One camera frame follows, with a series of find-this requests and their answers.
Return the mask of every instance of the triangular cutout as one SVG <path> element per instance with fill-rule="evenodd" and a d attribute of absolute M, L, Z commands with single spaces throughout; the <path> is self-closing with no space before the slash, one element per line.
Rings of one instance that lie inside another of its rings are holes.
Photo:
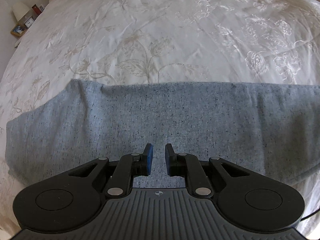
<path fill-rule="evenodd" d="M 249 173 L 247 173 L 245 171 L 241 171 L 241 170 L 237 169 L 236 167 L 231 166 L 230 164 L 227 164 L 227 163 L 221 163 L 221 166 L 233 178 L 244 177 L 244 176 L 250 175 Z"/>
<path fill-rule="evenodd" d="M 79 168 L 76 171 L 73 171 L 69 174 L 69 176 L 73 176 L 73 177 L 81 177 L 81 178 L 85 178 L 88 177 L 89 174 L 93 171 L 93 169 L 97 166 L 97 163 L 91 163 L 88 166 Z"/>

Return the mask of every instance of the bedspread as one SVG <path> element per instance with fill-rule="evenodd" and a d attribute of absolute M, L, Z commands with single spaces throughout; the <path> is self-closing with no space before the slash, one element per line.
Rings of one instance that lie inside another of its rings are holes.
<path fill-rule="evenodd" d="M 4 160 L 6 123 L 71 78 L 319 85 L 319 33 L 315 0 L 51 1 L 0 83 L 0 227 L 18 230 L 12 201 L 23 187 Z"/>

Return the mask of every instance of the black cable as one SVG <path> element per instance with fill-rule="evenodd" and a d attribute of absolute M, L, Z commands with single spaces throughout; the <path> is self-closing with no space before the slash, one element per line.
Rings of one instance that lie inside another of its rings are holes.
<path fill-rule="evenodd" d="M 316 211 L 312 212 L 310 215 L 307 215 L 306 217 L 301 218 L 300 221 L 303 221 L 303 220 L 306 220 L 306 219 L 312 217 L 313 215 L 317 214 L 319 211 L 320 211 L 320 208 L 318 208 Z"/>

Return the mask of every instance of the wooden picture frame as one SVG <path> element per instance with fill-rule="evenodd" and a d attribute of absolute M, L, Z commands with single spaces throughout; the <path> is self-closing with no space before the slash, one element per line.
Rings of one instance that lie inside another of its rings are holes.
<path fill-rule="evenodd" d="M 11 34 L 17 37 L 21 37 L 26 31 L 27 27 L 24 24 L 16 24 L 16 26 L 11 30 Z"/>

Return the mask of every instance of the white lampshade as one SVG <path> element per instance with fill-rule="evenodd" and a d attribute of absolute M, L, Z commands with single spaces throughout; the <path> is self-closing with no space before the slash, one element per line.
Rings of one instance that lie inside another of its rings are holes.
<path fill-rule="evenodd" d="M 12 6 L 12 11 L 17 21 L 20 21 L 22 17 L 28 13 L 29 10 L 29 7 L 22 2 L 17 2 Z"/>

